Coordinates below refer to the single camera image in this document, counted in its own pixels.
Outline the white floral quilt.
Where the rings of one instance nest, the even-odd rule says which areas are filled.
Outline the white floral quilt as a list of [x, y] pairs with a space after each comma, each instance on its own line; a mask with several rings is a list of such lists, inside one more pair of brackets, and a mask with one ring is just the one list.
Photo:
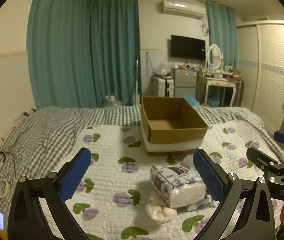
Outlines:
[[[140, 127], [93, 125], [81, 130], [58, 171], [83, 147], [91, 164], [74, 196], [66, 201], [71, 214], [90, 239], [193, 239], [217, 208], [195, 171], [192, 154], [149, 156]], [[209, 126], [199, 148], [240, 179], [263, 175], [246, 157], [253, 146], [279, 163], [284, 153], [263, 139], [253, 125], [229, 121]]]

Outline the floral packaged bedding bundle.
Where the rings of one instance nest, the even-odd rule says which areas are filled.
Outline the floral packaged bedding bundle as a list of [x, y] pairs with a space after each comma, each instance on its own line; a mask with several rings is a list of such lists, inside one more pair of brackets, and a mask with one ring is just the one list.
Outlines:
[[198, 172], [182, 165], [156, 165], [150, 169], [150, 181], [171, 208], [189, 206], [205, 199], [207, 189]]

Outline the clear plastic bag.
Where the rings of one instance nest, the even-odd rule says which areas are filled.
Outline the clear plastic bag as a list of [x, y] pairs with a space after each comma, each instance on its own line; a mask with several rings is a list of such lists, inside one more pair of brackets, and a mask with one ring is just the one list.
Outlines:
[[172, 64], [171, 62], [162, 62], [157, 67], [156, 74], [162, 77], [170, 76], [173, 67], [174, 67], [174, 64]]

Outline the white oval vanity mirror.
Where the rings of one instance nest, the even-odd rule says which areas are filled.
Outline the white oval vanity mirror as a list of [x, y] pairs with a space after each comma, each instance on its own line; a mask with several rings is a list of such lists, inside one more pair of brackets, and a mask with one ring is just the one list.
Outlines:
[[206, 64], [209, 71], [215, 71], [222, 66], [222, 52], [217, 44], [209, 46], [206, 53]]

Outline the glowing phone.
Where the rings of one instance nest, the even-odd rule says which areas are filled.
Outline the glowing phone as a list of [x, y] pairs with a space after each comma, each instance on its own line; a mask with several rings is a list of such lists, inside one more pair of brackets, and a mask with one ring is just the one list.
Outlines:
[[0, 230], [5, 229], [5, 221], [4, 221], [4, 214], [0, 212]]

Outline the cream cloth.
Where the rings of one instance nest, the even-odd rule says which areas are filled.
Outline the cream cloth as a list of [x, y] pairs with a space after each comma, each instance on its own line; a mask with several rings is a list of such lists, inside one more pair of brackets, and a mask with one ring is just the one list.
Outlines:
[[157, 224], [171, 222], [177, 216], [177, 210], [169, 207], [159, 195], [151, 195], [150, 202], [145, 206], [146, 213]]

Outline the black wall television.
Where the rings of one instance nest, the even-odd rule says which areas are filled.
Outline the black wall television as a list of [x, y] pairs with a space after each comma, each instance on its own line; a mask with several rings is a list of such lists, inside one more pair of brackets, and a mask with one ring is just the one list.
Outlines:
[[170, 51], [172, 57], [205, 60], [205, 40], [171, 35]]

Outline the silver mini fridge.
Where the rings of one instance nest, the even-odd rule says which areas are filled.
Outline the silver mini fridge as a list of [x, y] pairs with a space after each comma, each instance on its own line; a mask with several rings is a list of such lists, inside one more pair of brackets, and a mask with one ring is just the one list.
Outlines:
[[197, 71], [195, 69], [174, 70], [174, 96], [183, 98], [196, 95]]

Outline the narrow teal curtain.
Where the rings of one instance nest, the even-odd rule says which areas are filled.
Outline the narrow teal curtain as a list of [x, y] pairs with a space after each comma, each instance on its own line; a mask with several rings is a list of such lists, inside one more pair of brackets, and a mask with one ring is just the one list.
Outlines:
[[232, 8], [207, 1], [205, 3], [210, 45], [216, 44], [224, 55], [224, 64], [238, 68], [238, 33]]

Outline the white dressing table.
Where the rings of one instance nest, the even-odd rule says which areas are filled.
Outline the white dressing table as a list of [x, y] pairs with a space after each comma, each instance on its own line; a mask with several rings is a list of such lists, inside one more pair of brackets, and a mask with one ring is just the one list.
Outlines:
[[231, 101], [230, 107], [240, 107], [242, 94], [244, 90], [244, 82], [242, 80], [228, 80], [228, 79], [217, 79], [213, 77], [198, 76], [196, 85], [195, 98], [200, 103], [207, 103], [209, 88], [218, 87], [223, 88], [221, 105], [223, 106], [226, 98], [226, 89], [231, 88]]

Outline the white sock purple trim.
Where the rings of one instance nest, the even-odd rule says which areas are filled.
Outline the white sock purple trim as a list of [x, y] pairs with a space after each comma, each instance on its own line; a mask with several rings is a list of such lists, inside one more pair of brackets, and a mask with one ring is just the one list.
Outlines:
[[194, 165], [194, 160], [193, 160], [192, 154], [187, 155], [185, 158], [183, 158], [181, 160], [181, 165], [184, 166], [185, 168], [189, 169], [190, 171], [194, 172], [194, 173], [197, 172], [195, 165]]

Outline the white round charger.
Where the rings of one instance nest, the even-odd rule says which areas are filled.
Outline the white round charger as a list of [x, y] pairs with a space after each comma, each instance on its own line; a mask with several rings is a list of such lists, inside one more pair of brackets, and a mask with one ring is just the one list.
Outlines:
[[6, 202], [9, 198], [11, 185], [5, 179], [0, 179], [0, 199]]

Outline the white suitcase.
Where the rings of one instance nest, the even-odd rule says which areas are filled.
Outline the white suitcase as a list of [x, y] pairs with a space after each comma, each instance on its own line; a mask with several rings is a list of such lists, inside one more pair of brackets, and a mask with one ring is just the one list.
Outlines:
[[153, 81], [153, 95], [160, 97], [174, 97], [173, 78], [156, 78]]

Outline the blue basket under table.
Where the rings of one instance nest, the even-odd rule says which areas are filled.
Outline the blue basket under table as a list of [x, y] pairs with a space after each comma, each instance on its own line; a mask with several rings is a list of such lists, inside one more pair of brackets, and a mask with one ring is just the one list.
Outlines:
[[219, 95], [211, 95], [207, 97], [207, 104], [210, 107], [220, 107], [221, 97]]

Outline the grey checked bed sheet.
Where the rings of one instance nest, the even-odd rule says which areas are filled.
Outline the grey checked bed sheet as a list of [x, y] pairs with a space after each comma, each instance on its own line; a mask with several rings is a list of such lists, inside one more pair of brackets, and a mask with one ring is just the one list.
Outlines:
[[[15, 185], [18, 175], [30, 179], [46, 175], [73, 149], [80, 131], [90, 125], [139, 126], [141, 107], [61, 108], [50, 106], [30, 110], [17, 118], [0, 139], [0, 151], [7, 159], [0, 177]], [[0, 212], [9, 213], [9, 201], [0, 199]]]

